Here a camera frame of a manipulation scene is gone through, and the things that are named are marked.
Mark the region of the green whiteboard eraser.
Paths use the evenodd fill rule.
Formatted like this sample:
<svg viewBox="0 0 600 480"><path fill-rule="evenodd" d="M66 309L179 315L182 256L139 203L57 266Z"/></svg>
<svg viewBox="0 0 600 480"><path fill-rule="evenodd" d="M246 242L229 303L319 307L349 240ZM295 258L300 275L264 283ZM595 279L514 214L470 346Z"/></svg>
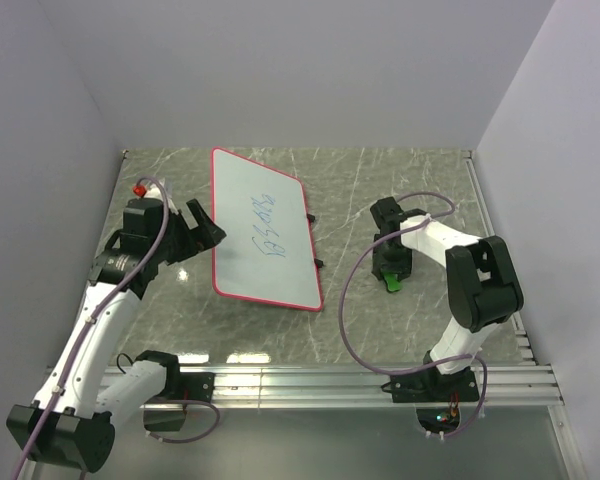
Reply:
<svg viewBox="0 0 600 480"><path fill-rule="evenodd" d="M401 290L401 280L397 273L385 272L383 274L383 280L388 293L396 293Z"/></svg>

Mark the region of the red framed whiteboard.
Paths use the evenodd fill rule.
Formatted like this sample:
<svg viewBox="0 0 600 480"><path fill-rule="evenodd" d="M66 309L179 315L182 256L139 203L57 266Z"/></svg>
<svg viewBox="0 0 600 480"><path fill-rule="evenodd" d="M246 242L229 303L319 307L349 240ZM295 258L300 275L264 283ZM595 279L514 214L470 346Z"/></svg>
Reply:
<svg viewBox="0 0 600 480"><path fill-rule="evenodd" d="M323 308L315 245L296 177L215 148L213 221L226 238L212 251L212 286L221 296L318 312Z"/></svg>

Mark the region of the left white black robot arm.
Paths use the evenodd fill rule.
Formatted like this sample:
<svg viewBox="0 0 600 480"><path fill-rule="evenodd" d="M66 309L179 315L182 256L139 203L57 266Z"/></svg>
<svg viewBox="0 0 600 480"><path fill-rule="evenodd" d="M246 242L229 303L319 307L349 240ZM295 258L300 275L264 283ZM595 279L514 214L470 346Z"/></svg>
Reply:
<svg viewBox="0 0 600 480"><path fill-rule="evenodd" d="M33 461L95 473L108 459L116 431L146 403L180 408L210 407L211 372L185 374L176 355L146 350L123 376L101 386L126 326L136 318L161 264L172 265L216 247L226 236L191 199L196 220L188 226L180 210L145 195L130 200L122 226L94 259L71 336L42 388L28 405L12 407L6 426Z"/></svg>

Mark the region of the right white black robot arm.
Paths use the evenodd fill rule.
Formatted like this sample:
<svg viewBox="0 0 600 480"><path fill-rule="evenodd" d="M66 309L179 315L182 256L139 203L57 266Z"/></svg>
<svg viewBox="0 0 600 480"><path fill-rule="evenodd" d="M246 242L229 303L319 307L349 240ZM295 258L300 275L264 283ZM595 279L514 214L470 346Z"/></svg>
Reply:
<svg viewBox="0 0 600 480"><path fill-rule="evenodd" d="M375 240L394 232L399 237L376 245L372 274L393 293L413 269L418 252L444 267L452 318L425 361L436 366L421 376L424 393L446 398L457 385L455 374L470 366L484 341L524 304L524 296L506 242L448 227L421 209L403 210L396 199L378 200L370 208L379 229Z"/></svg>

